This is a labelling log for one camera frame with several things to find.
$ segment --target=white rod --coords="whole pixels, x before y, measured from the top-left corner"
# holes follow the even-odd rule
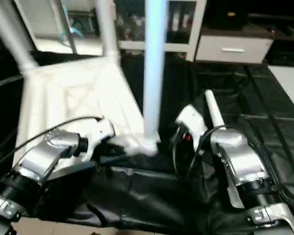
[[[20,69],[30,69],[37,66],[30,53],[26,50],[16,28],[10,22],[7,13],[0,7],[0,37],[10,50]]]
[[[144,131],[147,139],[155,139],[159,126],[168,4],[167,0],[146,0]]]
[[[212,92],[212,90],[206,90],[205,96],[206,96],[206,101],[208,104],[209,113],[211,116],[213,126],[216,127],[216,126],[224,125],[224,121],[223,121],[220,109],[218,107],[215,95]]]
[[[112,1],[110,0],[96,0],[96,11],[100,28],[100,37],[103,43],[103,53],[105,56],[113,58],[118,63],[119,51],[111,3]]]

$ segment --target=black cable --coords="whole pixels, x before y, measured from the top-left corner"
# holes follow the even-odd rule
[[[291,152],[291,149],[290,149],[289,145],[287,144],[287,142],[286,142],[286,140],[284,138],[284,135],[283,135],[283,133],[282,133],[280,127],[279,127],[279,124],[276,121],[273,113],[271,112],[271,109],[269,108],[269,106],[265,102],[265,99],[264,99],[264,97],[263,97],[263,95],[262,95],[262,93],[260,91],[260,88],[257,85],[257,83],[256,83],[255,79],[253,78],[251,72],[249,71],[248,67],[244,66],[244,69],[245,69],[245,71],[247,73],[248,78],[252,82],[252,84],[253,84],[253,86],[255,88],[255,91],[259,96],[259,99],[260,99],[262,105],[264,106],[264,108],[265,108],[265,110],[266,110],[266,112],[268,114],[269,121],[271,122],[274,130],[276,131],[276,133],[278,135],[278,138],[279,138],[279,140],[280,140],[280,142],[281,142],[281,144],[283,146],[283,149],[285,151],[285,154],[286,154],[286,156],[287,156],[287,158],[288,158],[288,160],[290,162],[290,167],[291,167],[291,169],[293,170],[293,173],[294,173],[294,156],[293,156],[293,154]]]
[[[64,125],[66,125],[66,124],[68,124],[68,123],[75,122],[75,121],[78,121],[78,120],[84,120],[84,119],[95,119],[96,121],[100,121],[100,120],[101,120],[99,117],[86,116],[86,117],[77,117],[77,118],[73,118],[73,119],[71,119],[71,120],[68,120],[68,121],[65,121],[65,122],[63,122],[63,123],[60,123],[60,124],[58,124],[58,125],[56,125],[56,126],[54,126],[54,127],[52,127],[52,128],[47,129],[46,131],[43,131],[43,132],[37,134],[36,136],[34,136],[34,137],[32,137],[32,138],[26,140],[25,142],[23,142],[21,145],[15,147],[11,152],[9,152],[7,155],[5,155],[4,157],[2,157],[2,158],[0,159],[0,164],[1,164],[2,162],[5,162],[7,159],[13,157],[13,154],[14,154],[15,152],[17,152],[18,150],[20,150],[21,148],[23,148],[23,147],[24,147],[25,145],[27,145],[29,142],[32,142],[33,140],[37,139],[38,137],[41,137],[42,135],[44,135],[44,134],[46,134],[46,133],[48,133],[48,132],[50,132],[50,131],[52,131],[52,130],[54,130],[54,129],[60,127],[60,126],[64,126]]]
[[[180,175],[177,170],[177,165],[176,165],[176,146],[177,143],[183,138],[183,136],[187,133],[188,128],[184,126],[183,124],[179,126],[177,133],[175,137],[173,138],[173,145],[172,145],[172,161],[173,161],[173,169],[174,173],[177,178],[180,178]]]
[[[188,171],[187,171],[187,174],[186,174],[186,178],[187,178],[187,179],[189,179],[189,177],[190,177],[190,175],[191,175],[191,172],[192,172],[192,169],[193,169],[193,167],[194,167],[194,164],[195,164],[196,158],[197,158],[197,156],[199,155],[199,151],[200,151],[200,149],[201,149],[203,143],[205,142],[205,140],[206,140],[206,139],[207,139],[212,133],[214,133],[215,131],[217,131],[217,130],[219,130],[220,128],[223,128],[223,127],[228,128],[228,129],[232,128],[231,126],[227,126],[227,125],[216,126],[216,127],[212,128],[211,130],[205,132],[204,135],[199,139],[198,147],[197,147],[197,149],[196,149],[196,152],[195,152],[195,154],[194,154],[194,157],[193,157],[193,159],[192,159],[192,162],[191,162],[191,164],[190,164],[190,166],[189,166],[189,169],[188,169]]]

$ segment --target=tiled floor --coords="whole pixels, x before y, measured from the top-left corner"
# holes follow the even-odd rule
[[[22,218],[13,224],[18,235],[160,235],[134,230],[117,230],[114,228],[94,228],[81,225],[41,221],[39,219]]]

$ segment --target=drawer handle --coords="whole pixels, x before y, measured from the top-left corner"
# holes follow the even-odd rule
[[[223,47],[222,51],[224,52],[237,52],[237,53],[243,53],[245,50],[244,49],[237,49],[237,48],[228,48],[228,47]]]

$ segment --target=black wire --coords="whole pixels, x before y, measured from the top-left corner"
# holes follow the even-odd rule
[[[175,141],[172,146],[172,160],[173,160],[174,173],[175,173],[176,177],[179,178],[180,175],[177,171],[177,166],[176,166],[176,146],[177,146],[177,141]]]
[[[214,133],[215,131],[217,131],[217,130],[219,130],[220,128],[223,128],[223,127],[228,128],[228,129],[232,128],[231,126],[227,126],[227,125],[216,126],[216,127],[212,128],[211,130],[205,132],[205,134],[199,139],[198,147],[197,147],[197,149],[196,149],[196,152],[195,152],[195,154],[194,154],[194,157],[193,157],[193,159],[192,159],[192,162],[191,162],[191,164],[190,164],[190,166],[189,166],[189,169],[188,169],[188,171],[187,171],[187,174],[186,174],[186,178],[187,178],[187,179],[189,179],[189,177],[190,177],[190,175],[191,175],[191,172],[192,172],[192,169],[193,169],[193,167],[194,167],[194,164],[195,164],[196,158],[197,158],[197,156],[199,155],[199,151],[200,151],[200,149],[201,149],[203,143],[205,142],[205,140],[206,140],[206,139],[207,139],[212,133]]]
[[[101,120],[99,117],[86,116],[86,117],[77,117],[77,118],[73,118],[73,119],[71,119],[71,120],[68,120],[68,121],[65,121],[65,122],[63,122],[63,123],[60,123],[60,124],[58,124],[58,125],[56,125],[56,126],[54,126],[54,127],[52,127],[52,128],[47,129],[46,131],[43,131],[43,132],[37,134],[36,136],[34,136],[34,137],[32,137],[32,138],[26,140],[25,142],[23,142],[21,145],[15,147],[11,152],[9,152],[7,155],[5,155],[4,157],[2,157],[2,158],[0,159],[0,164],[3,163],[3,162],[5,162],[7,159],[13,157],[13,154],[14,154],[15,152],[17,152],[18,150],[20,150],[21,148],[23,148],[23,147],[24,147],[25,145],[27,145],[29,142],[32,142],[33,140],[37,139],[38,137],[41,137],[42,135],[44,135],[44,134],[46,134],[46,133],[48,133],[48,132],[50,132],[50,131],[52,131],[52,130],[54,130],[54,129],[60,127],[60,126],[64,126],[64,125],[66,125],[66,124],[68,124],[68,123],[75,122],[75,121],[78,121],[78,120],[84,120],[84,119],[95,119],[96,121],[100,121],[100,120]]]
[[[172,145],[172,161],[173,161],[173,169],[174,173],[177,178],[180,178],[180,175],[177,170],[177,164],[176,164],[176,146],[177,143],[183,138],[184,134],[186,134],[188,131],[188,128],[185,127],[184,125],[180,125],[179,129],[177,130],[177,133],[174,137],[173,140],[173,145]]]

